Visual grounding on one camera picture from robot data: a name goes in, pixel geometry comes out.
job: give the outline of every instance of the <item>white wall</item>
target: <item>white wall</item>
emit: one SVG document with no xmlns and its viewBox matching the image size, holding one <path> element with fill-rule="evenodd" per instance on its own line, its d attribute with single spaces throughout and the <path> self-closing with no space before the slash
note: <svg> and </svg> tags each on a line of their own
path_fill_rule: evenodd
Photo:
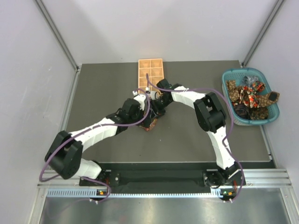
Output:
<svg viewBox="0 0 299 224">
<path fill-rule="evenodd" d="M 77 63 L 242 61 L 276 0 L 43 0 Z"/>
<path fill-rule="evenodd" d="M 26 222 L 74 69 L 33 0 L 0 3 L 0 222 Z"/>
<path fill-rule="evenodd" d="M 299 198 L 299 1 L 287 0 L 249 63 L 281 93 L 280 116 L 266 126 L 274 154 Z"/>
</svg>

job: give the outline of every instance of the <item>gray table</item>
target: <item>gray table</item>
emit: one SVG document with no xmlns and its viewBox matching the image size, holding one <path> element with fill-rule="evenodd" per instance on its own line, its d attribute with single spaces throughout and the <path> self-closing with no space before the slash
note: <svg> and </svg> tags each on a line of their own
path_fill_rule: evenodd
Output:
<svg viewBox="0 0 299 224">
<path fill-rule="evenodd" d="M 238 61 L 164 62 L 171 84 L 209 87 L 221 91 L 222 73 L 239 68 Z M 137 63 L 83 64 L 79 75 L 67 131 L 98 122 L 122 107 L 137 87 Z M 227 118 L 227 130 L 230 118 Z M 233 154 L 241 161 L 269 161 L 260 128 L 234 126 L 229 138 Z M 140 127 L 107 138 L 84 152 L 99 162 L 211 162 L 216 161 L 208 135 L 201 130 L 193 109 L 172 103 L 167 113 L 146 132 Z"/>
</svg>

